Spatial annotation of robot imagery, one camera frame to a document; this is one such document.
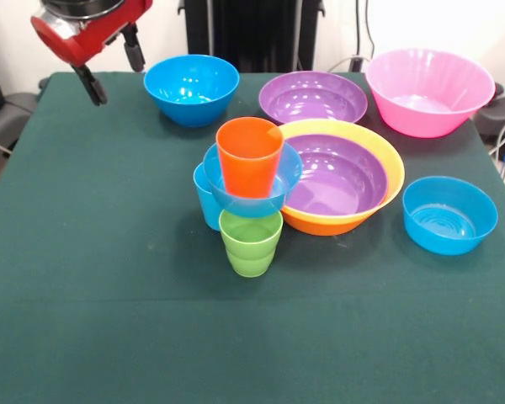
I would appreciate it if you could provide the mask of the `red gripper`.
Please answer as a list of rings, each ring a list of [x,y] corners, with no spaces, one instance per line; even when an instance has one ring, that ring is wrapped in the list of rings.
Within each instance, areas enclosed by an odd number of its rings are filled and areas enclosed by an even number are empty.
[[[43,1],[30,22],[45,45],[71,65],[93,104],[100,106],[108,103],[107,94],[86,64],[123,35],[131,69],[142,72],[146,61],[136,22],[151,6],[151,0]]]

